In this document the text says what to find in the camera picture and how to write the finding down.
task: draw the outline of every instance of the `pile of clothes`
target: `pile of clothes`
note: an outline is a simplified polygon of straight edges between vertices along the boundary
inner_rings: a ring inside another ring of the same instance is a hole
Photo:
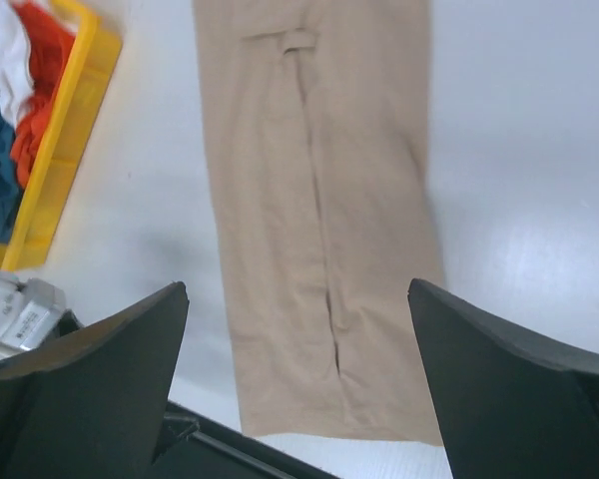
[[[11,237],[73,41],[42,6],[0,0],[0,243]]]

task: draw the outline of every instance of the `yellow bin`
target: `yellow bin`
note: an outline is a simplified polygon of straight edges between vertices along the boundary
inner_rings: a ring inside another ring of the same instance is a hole
[[[78,32],[11,240],[0,244],[0,268],[7,271],[46,260],[122,47],[87,7],[75,0],[51,5],[59,18],[76,22]]]

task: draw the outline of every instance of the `tan fabric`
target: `tan fabric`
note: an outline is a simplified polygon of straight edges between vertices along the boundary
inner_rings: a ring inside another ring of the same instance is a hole
[[[439,444],[425,0],[194,0],[243,430]]]

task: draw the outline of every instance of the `white mechanical device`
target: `white mechanical device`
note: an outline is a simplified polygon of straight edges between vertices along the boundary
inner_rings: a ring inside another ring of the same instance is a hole
[[[0,271],[0,359],[40,346],[66,310],[61,289]]]

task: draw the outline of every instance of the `pants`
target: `pants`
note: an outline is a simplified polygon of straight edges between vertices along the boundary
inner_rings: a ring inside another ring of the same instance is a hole
[[[243,431],[440,444],[426,0],[194,0]]]

